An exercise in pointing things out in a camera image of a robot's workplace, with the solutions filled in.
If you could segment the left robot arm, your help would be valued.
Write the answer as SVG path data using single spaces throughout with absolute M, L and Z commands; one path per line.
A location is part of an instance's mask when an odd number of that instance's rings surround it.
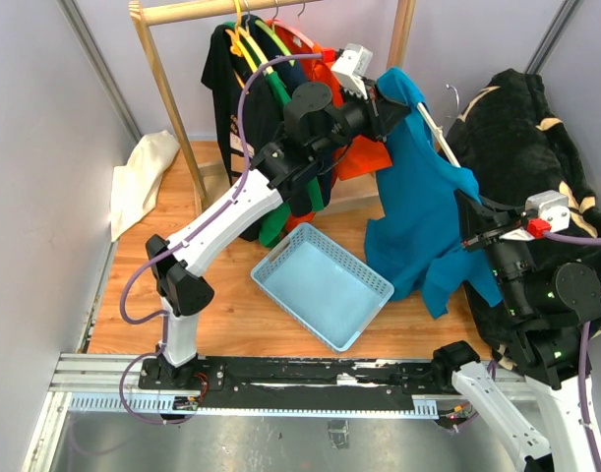
M 196 220 L 168 239 L 146 243 L 156 289 L 167 315 L 158 346 L 163 379 L 182 389 L 212 372 L 198 360 L 195 346 L 200 312 L 214 291 L 204 274 L 216 256 L 270 211 L 289 204 L 295 214 L 311 208 L 306 185 L 326 167 L 326 159 L 358 136 L 383 142 L 411 111 L 368 81 L 362 92 L 346 91 L 335 106 L 331 89 L 308 82 L 283 108 L 274 141 L 251 156 L 247 172 Z

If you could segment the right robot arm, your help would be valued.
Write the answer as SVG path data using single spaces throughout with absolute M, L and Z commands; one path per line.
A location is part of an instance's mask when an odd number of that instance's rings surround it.
M 568 197 L 557 191 L 533 195 L 523 206 L 475 201 L 461 191 L 454 195 L 462 245 L 484 252 L 503 298 L 500 316 L 479 327 L 523 376 L 546 431 L 525 419 L 465 341 L 434 352 L 433 386 L 457 392 L 472 405 L 515 470 L 601 471 L 587 355 L 590 325 L 601 319 L 601 281 L 579 262 L 540 268 L 527 247 L 543 238 L 581 246 L 601 246 L 601 239 L 563 235 L 571 211 Z

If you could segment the teal blue t shirt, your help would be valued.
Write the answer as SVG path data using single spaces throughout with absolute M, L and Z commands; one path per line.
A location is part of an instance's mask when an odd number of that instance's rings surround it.
M 477 200 L 476 178 L 436 152 L 431 129 L 418 109 L 424 95 L 403 71 L 387 70 L 378 88 L 411 111 L 387 138 L 391 167 L 376 174 L 384 215 L 367 223 L 367 265 L 391 283 L 393 301 L 419 292 L 435 319 L 447 313 L 451 294 L 464 282 L 489 306 L 497 306 L 502 295 L 484 252 L 465 251 L 460 237 L 454 193 Z

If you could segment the white plastic hanger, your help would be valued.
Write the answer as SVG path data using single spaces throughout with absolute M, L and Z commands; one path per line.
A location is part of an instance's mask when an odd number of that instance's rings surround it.
M 457 117 L 457 115 L 459 114 L 459 111 L 460 111 L 460 96 L 459 96 L 458 89 L 451 84 L 445 84 L 445 88 L 447 90 L 450 90 L 453 94 L 454 116 Z M 451 165 L 453 165 L 454 167 L 459 168 L 460 163 L 458 162 L 458 159 L 454 155 L 454 153 L 451 149 L 451 146 L 449 145 L 449 143 L 446 140 L 445 133 L 444 133 L 444 126 L 438 125 L 434 121 L 431 113 L 429 112 L 426 105 L 422 101 L 417 103 L 416 108 L 417 108 L 418 112 L 420 113 L 420 115 L 422 116 L 424 122 L 429 127 L 432 137 L 434 138 L 436 144 L 444 152 L 444 155 L 447 158 L 447 160 L 449 161 L 449 163 Z

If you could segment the orange t shirt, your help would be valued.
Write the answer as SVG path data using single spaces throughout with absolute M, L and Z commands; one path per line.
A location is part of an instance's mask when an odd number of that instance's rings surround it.
M 317 42 L 314 42 L 315 46 L 311 49 L 304 44 L 297 45 L 294 41 L 295 37 L 286 30 L 276 28 L 274 32 L 292 54 L 320 53 L 322 51 L 322 47 Z M 323 60 L 301 61 L 301 67 L 308 78 L 307 82 L 326 84 L 331 89 L 333 105 L 341 106 L 343 99 L 340 95 L 340 85 L 331 73 L 331 65 L 332 62 Z M 343 147 L 337 149 L 327 161 L 326 167 L 332 163 L 334 167 L 318 176 L 324 207 L 327 207 L 331 201 L 331 189 L 337 180 L 349 180 L 386 169 L 391 166 L 391 158 L 384 144 L 359 136 L 354 139 L 348 151 L 345 151 Z

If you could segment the pink plastic hanger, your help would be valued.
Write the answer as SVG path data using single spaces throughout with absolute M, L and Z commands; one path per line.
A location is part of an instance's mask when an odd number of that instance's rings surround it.
M 295 39 L 295 43 L 297 45 L 304 44 L 307 47 L 313 49 L 315 43 L 309 37 L 307 37 L 303 32 L 301 32 L 298 28 L 295 28 L 285 22 L 279 21 L 277 16 L 279 14 L 279 2 L 277 0 L 274 1 L 275 5 L 275 13 L 270 19 L 270 27 L 275 30 L 276 28 L 280 28 L 282 30 L 286 30 L 288 33 L 292 34 Z

